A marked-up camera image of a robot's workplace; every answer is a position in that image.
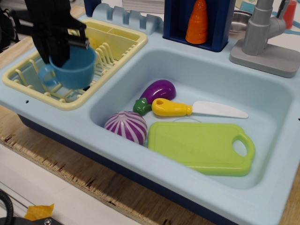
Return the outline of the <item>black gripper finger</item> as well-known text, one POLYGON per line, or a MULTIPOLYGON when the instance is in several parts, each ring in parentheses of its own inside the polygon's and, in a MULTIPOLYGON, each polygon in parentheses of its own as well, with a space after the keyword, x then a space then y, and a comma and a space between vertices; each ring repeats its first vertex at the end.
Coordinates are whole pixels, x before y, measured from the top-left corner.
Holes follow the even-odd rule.
POLYGON ((38 50, 41 58, 44 63, 47 64, 50 62, 50 41, 49 39, 34 39, 34 45, 38 50))
POLYGON ((50 39, 50 57, 54 65, 62 67, 70 57, 70 46, 61 38, 50 39))

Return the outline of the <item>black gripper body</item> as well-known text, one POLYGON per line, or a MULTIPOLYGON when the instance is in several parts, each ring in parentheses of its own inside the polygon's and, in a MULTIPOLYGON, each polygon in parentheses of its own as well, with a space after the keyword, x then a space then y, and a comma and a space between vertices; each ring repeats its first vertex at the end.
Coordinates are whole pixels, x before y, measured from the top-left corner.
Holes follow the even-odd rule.
POLYGON ((26 0, 26 9, 12 10, 18 33, 32 37, 38 50, 88 48, 86 25, 71 15, 68 0, 26 0))

